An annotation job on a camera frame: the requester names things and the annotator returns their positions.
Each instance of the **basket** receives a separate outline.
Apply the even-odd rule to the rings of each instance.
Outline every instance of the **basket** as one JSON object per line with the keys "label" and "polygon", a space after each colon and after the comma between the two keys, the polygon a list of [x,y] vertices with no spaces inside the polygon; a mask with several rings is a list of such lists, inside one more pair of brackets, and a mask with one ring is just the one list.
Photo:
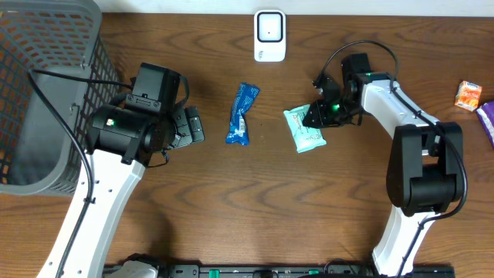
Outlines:
{"label": "basket", "polygon": [[[71,195],[80,157],[26,73],[41,68],[117,80],[90,0],[0,1],[0,192]],[[84,146],[86,121],[118,88],[38,75],[36,82]]]}

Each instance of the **purple wrapper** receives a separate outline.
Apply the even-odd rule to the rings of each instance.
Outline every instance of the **purple wrapper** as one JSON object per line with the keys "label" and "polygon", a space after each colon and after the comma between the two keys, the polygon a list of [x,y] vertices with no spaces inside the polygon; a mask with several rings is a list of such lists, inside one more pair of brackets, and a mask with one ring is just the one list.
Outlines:
{"label": "purple wrapper", "polygon": [[479,116],[480,122],[487,133],[489,141],[491,141],[492,147],[494,147],[494,101],[483,104],[477,109],[477,116]]}

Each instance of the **orange and white package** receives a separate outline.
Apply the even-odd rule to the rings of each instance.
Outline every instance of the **orange and white package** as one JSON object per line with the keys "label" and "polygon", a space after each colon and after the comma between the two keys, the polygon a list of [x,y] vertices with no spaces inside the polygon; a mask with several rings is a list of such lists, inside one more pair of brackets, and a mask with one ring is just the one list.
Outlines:
{"label": "orange and white package", "polygon": [[455,105],[461,108],[465,108],[468,111],[473,111],[479,106],[481,92],[481,86],[463,81],[460,83],[460,86],[458,88]]}

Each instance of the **teal package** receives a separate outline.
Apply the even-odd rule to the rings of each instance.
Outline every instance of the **teal package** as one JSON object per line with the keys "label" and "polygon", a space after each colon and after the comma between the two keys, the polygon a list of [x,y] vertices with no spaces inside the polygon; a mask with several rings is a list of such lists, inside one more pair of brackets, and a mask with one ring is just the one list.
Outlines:
{"label": "teal package", "polygon": [[324,140],[321,130],[311,127],[304,127],[302,125],[302,120],[306,116],[309,107],[310,104],[306,104],[290,111],[283,111],[286,121],[288,122],[288,126],[292,131],[293,140],[295,141],[296,151],[298,153],[310,151],[315,147],[326,144],[326,140]]}

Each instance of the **wood grain surface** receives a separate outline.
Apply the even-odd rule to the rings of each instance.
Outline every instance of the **wood grain surface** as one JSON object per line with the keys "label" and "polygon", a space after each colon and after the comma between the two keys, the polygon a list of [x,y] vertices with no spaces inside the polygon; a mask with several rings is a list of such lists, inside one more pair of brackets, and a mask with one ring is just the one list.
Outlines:
{"label": "wood grain surface", "polygon": [[[105,14],[101,35],[123,80],[142,62],[184,74],[206,141],[170,152],[147,170],[130,197],[108,263],[132,253],[204,264],[323,264],[363,261],[381,238],[391,203],[385,173],[391,139],[373,118],[327,129],[324,147],[297,154],[284,110],[311,103],[327,57],[346,42],[376,39],[401,59],[401,87],[421,108],[464,132],[469,199],[436,222],[416,263],[448,263],[457,277],[494,272],[494,150],[477,116],[453,106],[458,85],[483,86],[494,100],[494,20],[418,17],[288,16],[281,63],[253,59],[247,15]],[[330,66],[367,52],[375,70],[393,70],[376,46],[344,51]],[[250,145],[227,145],[231,105],[241,82],[261,89],[246,115]],[[153,162],[161,162],[158,156]],[[35,276],[70,199],[0,195],[0,276]]]}

